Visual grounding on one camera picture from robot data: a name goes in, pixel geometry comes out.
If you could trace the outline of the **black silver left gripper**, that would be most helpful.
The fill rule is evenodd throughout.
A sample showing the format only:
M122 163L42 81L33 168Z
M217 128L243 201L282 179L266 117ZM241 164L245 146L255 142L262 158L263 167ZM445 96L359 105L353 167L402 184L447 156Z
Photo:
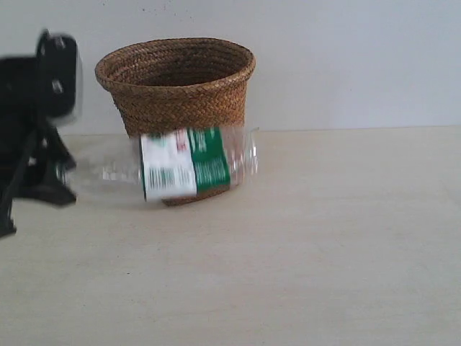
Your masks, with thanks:
M82 97L81 59L70 35L43 30L35 54L1 58L2 237L17 231L16 199L76 203L65 173L76 162L58 127L81 114Z

